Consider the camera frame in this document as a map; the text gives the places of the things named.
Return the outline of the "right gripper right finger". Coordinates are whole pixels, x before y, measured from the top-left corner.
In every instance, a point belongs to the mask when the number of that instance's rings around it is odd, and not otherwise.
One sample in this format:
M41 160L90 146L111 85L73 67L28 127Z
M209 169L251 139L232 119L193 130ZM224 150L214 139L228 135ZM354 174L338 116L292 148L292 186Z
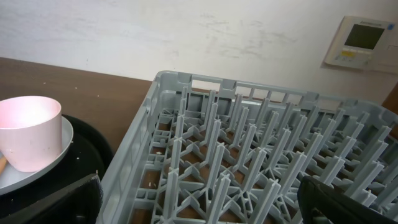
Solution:
M395 223L310 176L302 178L297 197L304 224L320 223L316 213L321 213L327 221L336 224Z

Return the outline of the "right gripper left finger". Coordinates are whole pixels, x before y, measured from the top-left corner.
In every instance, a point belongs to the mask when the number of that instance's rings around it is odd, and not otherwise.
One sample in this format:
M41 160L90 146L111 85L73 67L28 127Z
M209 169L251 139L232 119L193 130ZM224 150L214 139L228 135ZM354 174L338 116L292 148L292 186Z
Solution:
M95 223L102 203L100 178L97 174L89 174L1 218L1 223Z

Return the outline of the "wooden chopstick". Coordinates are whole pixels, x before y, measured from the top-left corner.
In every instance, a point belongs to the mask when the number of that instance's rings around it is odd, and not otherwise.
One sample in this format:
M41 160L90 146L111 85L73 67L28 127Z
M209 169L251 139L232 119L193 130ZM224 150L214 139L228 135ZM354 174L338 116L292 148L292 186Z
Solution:
M7 165L7 159L5 156L2 156L2 158L0 158L0 174L3 173L6 165Z

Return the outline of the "pink plastic cup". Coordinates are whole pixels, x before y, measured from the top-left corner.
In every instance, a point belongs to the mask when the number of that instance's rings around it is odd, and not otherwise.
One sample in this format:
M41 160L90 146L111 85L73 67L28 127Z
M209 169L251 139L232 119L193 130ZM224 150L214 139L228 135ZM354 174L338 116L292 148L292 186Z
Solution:
M62 106L45 96L1 101L1 152L20 172L36 172L62 152Z

